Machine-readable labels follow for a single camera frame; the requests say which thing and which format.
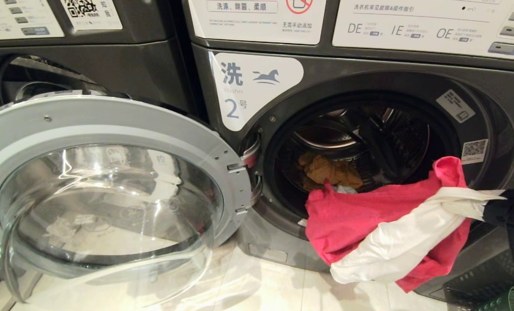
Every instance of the open washer door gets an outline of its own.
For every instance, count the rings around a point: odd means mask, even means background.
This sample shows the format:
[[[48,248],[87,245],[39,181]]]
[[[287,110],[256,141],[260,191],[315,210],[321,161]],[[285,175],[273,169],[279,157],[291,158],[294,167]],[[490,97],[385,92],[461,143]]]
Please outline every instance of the open washer door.
[[[247,169],[186,116],[92,95],[0,109],[0,265],[41,310],[136,310],[199,280],[251,207]]]

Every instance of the white tile floor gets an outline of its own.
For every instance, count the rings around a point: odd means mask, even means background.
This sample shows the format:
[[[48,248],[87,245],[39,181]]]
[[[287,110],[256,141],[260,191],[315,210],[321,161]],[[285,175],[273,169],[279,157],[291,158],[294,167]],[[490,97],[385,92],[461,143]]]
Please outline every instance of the white tile floor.
[[[0,285],[0,311],[10,295]],[[28,310],[16,305],[12,311]],[[247,256],[234,239],[213,252],[202,280],[151,311],[446,311],[447,305],[394,283],[337,284],[325,273],[302,270]]]

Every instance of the brown cloth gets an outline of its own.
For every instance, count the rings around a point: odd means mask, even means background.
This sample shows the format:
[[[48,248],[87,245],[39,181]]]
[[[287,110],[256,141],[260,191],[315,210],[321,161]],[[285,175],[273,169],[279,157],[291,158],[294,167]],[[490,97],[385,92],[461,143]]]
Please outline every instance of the brown cloth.
[[[332,185],[349,186],[358,189],[363,185],[359,172],[346,161],[332,161],[322,155],[307,152],[299,157],[308,178],[323,185],[328,179]]]

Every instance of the number 2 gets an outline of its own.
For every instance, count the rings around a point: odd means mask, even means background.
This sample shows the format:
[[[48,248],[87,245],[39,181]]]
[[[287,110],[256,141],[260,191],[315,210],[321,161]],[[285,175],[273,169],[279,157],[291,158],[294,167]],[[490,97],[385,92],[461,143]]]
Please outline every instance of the number 2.
[[[236,109],[237,109],[237,104],[235,102],[235,100],[231,100],[231,99],[227,99],[225,100],[225,102],[231,102],[233,104],[233,108],[232,108],[232,111],[229,112],[229,114],[227,114],[227,117],[228,118],[236,118],[236,119],[239,119],[240,117],[238,116],[234,116],[234,112],[236,112]]]

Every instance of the red towel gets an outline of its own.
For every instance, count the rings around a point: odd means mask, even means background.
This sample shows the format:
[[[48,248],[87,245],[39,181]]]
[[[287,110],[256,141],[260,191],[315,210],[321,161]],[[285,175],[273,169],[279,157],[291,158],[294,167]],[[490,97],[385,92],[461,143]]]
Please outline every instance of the red towel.
[[[331,185],[312,191],[306,202],[309,213],[306,236],[328,264],[354,250],[380,222],[408,214],[440,187],[466,187],[460,159],[436,161],[428,179],[410,185],[388,185],[360,194],[336,193]],[[470,219],[440,242],[406,277],[397,281],[410,292],[436,276],[448,274],[470,232]]]

